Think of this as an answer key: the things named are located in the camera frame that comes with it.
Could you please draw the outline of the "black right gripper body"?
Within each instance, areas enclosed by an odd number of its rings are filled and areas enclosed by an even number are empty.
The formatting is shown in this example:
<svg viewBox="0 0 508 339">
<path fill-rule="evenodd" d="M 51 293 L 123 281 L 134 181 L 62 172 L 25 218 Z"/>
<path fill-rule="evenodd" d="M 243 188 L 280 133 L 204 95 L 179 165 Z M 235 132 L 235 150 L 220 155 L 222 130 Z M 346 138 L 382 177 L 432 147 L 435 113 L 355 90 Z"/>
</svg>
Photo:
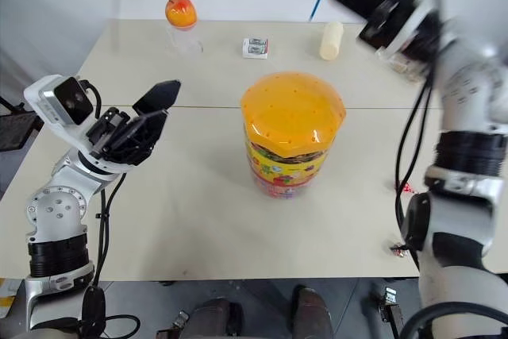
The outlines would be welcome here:
<svg viewBox="0 0 508 339">
<path fill-rule="evenodd" d="M 415 10 L 415 0 L 380 0 L 359 38 L 372 48 L 387 48 Z"/>
</svg>

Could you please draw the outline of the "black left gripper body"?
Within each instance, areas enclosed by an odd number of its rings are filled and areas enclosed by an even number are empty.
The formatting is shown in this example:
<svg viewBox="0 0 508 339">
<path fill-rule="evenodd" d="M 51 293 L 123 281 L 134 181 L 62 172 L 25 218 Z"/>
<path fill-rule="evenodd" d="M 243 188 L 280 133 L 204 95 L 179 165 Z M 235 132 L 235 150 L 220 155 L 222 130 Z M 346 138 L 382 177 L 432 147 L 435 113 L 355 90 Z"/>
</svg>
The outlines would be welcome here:
<svg viewBox="0 0 508 339">
<path fill-rule="evenodd" d="M 137 166 L 151 156 L 167 120 L 166 110 L 131 118 L 110 107 L 86 132 L 96 160 Z"/>
</svg>

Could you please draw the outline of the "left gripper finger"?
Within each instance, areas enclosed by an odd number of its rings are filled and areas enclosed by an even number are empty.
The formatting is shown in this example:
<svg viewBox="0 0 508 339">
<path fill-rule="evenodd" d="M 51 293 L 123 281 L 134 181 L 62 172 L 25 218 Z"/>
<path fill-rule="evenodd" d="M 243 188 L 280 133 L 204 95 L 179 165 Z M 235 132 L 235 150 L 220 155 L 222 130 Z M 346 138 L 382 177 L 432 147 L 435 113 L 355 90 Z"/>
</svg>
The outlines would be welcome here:
<svg viewBox="0 0 508 339">
<path fill-rule="evenodd" d="M 121 130 L 118 137 L 118 146 L 121 148 L 153 146 L 159 140 L 166 120 L 166 110 L 135 117 Z"/>
<path fill-rule="evenodd" d="M 167 110 L 174 105 L 181 82 L 178 80 L 167 80 L 154 85 L 133 105 L 138 115 L 150 114 L 159 110 Z"/>
</svg>

